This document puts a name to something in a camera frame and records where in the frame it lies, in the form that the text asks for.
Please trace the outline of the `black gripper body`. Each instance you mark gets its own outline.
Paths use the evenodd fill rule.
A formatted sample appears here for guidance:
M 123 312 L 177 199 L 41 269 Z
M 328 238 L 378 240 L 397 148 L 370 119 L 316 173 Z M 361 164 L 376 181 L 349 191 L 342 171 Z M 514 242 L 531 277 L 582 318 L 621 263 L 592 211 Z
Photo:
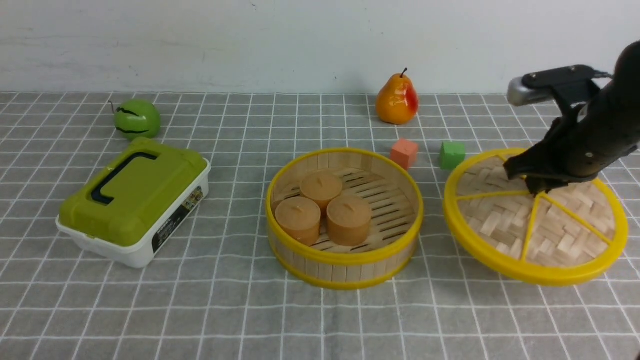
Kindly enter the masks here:
M 551 124 L 543 139 L 509 158 L 509 180 L 546 179 L 553 187 L 594 180 L 601 171 L 639 148 L 640 44 L 627 46 L 612 79 L 595 79 L 599 93 Z

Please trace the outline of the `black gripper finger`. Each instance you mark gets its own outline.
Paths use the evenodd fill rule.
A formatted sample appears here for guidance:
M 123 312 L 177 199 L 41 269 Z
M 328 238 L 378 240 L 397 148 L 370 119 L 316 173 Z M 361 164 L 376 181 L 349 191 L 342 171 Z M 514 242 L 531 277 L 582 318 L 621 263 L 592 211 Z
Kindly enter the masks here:
M 526 187 L 532 196 L 537 196 L 540 193 L 548 194 L 553 190 L 553 185 L 549 184 L 545 178 L 539 177 L 527 177 Z

